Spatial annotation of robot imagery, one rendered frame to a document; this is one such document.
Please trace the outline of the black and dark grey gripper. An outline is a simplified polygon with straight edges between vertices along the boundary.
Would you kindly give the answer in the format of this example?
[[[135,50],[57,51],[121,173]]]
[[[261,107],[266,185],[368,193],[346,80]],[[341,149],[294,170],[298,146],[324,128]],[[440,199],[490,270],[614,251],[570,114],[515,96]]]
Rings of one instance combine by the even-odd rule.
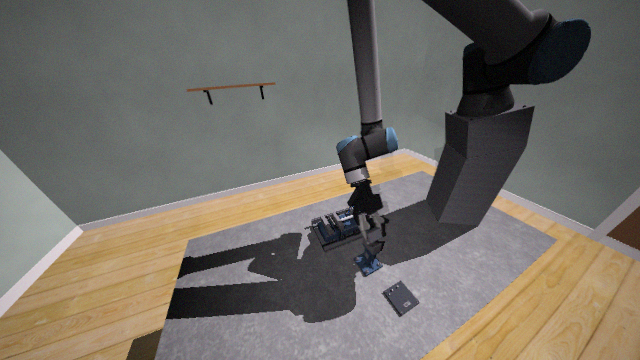
[[[368,183],[369,183],[369,186],[367,185]],[[376,224],[376,227],[380,228],[381,233],[382,233],[382,228],[380,223],[385,222],[384,218],[377,214],[377,210],[382,209],[383,204],[381,201],[380,194],[372,193],[372,190],[370,187],[371,183],[372,183],[371,180],[367,179],[366,181],[363,181],[363,182],[361,181],[358,183],[350,184],[351,188],[358,185],[357,187],[355,187],[356,191],[358,192],[358,195],[353,202],[354,204],[353,217],[365,240],[367,240],[367,234],[365,230],[370,229],[370,224],[366,221],[365,214],[371,213],[369,215],[373,218],[373,221]],[[369,191],[369,187],[371,192]],[[365,189],[367,192],[365,191]],[[362,212],[365,214],[361,214]]]

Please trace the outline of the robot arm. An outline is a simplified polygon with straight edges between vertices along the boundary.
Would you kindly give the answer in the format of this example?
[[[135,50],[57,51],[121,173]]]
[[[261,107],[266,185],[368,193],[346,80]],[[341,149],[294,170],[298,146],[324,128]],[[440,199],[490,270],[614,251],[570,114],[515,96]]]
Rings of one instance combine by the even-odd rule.
[[[559,80],[580,62],[591,39],[586,20],[558,22],[547,10],[530,12],[519,0],[422,1],[474,41],[462,58],[463,95],[457,115],[463,117],[512,109],[510,84]],[[392,127],[383,129],[374,0],[347,4],[361,138],[348,137],[336,149],[347,184],[354,184],[370,177],[365,161],[396,151],[398,140]]]

